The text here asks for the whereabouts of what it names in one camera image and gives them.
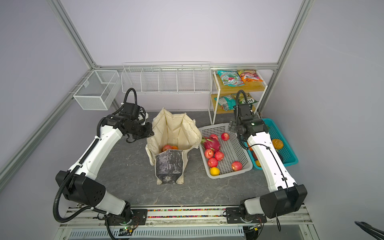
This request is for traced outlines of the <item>cream canvas grocery bag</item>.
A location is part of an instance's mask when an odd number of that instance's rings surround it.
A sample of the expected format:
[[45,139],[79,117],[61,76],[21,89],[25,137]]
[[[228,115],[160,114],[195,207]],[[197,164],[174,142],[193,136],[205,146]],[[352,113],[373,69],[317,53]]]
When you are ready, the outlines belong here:
[[157,185],[183,184],[188,152],[197,149],[202,140],[196,121],[186,113],[172,114],[162,109],[152,125],[154,135],[147,138],[146,151],[155,168]]

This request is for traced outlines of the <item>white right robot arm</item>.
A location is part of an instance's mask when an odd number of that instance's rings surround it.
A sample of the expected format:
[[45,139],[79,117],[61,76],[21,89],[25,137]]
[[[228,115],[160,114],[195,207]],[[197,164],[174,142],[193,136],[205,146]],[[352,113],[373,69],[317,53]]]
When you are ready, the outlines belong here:
[[248,223],[257,215],[276,219],[297,212],[308,194],[307,189],[304,185],[298,185],[289,174],[273,146],[267,125],[252,113],[247,102],[240,102],[241,96],[246,96],[243,90],[236,94],[235,121],[230,125],[230,131],[237,134],[243,149],[252,149],[256,154],[266,177],[269,193],[241,201],[240,217]]

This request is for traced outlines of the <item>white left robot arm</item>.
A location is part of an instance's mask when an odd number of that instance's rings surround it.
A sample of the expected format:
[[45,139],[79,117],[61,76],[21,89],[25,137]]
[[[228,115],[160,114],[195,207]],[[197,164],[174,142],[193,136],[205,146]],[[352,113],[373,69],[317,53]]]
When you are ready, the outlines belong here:
[[[110,194],[96,179],[110,151],[122,137],[130,144],[154,135],[147,118],[145,109],[138,105],[136,90],[130,88],[122,105],[98,122],[96,135],[87,150],[67,171],[56,175],[59,189],[53,203],[53,216],[58,223],[69,222],[85,210],[103,214],[105,219],[117,218],[118,224],[132,221],[130,203]],[[69,217],[62,217],[59,213],[62,197],[83,207]]]

